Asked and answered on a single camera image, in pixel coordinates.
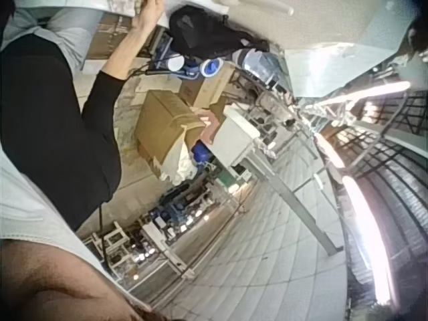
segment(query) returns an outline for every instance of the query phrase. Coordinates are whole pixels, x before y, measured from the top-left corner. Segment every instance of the black long-sleeve shirt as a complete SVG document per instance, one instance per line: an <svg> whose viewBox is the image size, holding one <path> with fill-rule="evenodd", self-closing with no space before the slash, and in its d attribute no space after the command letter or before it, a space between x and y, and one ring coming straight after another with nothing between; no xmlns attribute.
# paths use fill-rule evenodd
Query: black long-sleeve shirt
<svg viewBox="0 0 428 321"><path fill-rule="evenodd" d="M80 114L72 73L56 44L26 35L0 60L4 151L77 229L120 182L113 112L124 81L100 72Z"/></svg>

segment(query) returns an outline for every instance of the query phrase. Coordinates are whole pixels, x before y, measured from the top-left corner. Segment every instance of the black bag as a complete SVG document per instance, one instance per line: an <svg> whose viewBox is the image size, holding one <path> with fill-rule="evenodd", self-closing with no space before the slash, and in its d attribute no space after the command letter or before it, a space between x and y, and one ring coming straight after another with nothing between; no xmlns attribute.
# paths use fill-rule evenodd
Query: black bag
<svg viewBox="0 0 428 321"><path fill-rule="evenodd" d="M239 49L269 51L266 40L228 27L223 16L186 5L171 15L171 49L181 55L202 60L228 56Z"/></svg>

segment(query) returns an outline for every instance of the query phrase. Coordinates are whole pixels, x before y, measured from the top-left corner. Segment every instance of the white shirt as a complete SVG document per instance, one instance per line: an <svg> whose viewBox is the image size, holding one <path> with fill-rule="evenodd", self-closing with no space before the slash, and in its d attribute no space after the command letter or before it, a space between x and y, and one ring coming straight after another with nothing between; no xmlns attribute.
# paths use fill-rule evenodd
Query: white shirt
<svg viewBox="0 0 428 321"><path fill-rule="evenodd" d="M68 227L48 198L15 168L1 145L0 239L30 241L68 251L97 269L131 302L149 309L111 278L95 255Z"/></svg>

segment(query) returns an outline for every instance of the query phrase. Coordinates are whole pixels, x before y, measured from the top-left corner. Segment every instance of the cardboard box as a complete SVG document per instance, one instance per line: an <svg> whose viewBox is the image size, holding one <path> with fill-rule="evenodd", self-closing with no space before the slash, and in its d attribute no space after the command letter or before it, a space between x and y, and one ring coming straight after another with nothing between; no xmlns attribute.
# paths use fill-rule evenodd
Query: cardboard box
<svg viewBox="0 0 428 321"><path fill-rule="evenodd" d="M154 159L163 164L183 133L187 148L191 150L204 128L205 124L174 93L150 90L135 130L138 151L150 166Z"/></svg>
<svg viewBox="0 0 428 321"><path fill-rule="evenodd" d="M200 76L196 80L183 80L179 96L192 107L208 108L218 102L234 70L233 65L225 63L213 77Z"/></svg>

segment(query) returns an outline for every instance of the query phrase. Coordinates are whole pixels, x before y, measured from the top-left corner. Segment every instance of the hand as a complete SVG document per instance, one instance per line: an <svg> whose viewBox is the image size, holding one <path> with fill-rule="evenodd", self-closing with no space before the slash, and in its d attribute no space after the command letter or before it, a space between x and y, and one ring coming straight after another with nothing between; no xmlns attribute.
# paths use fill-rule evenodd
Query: hand
<svg viewBox="0 0 428 321"><path fill-rule="evenodd" d="M165 0L143 0L141 12L132 19L132 28L150 33L156 27L165 10Z"/></svg>

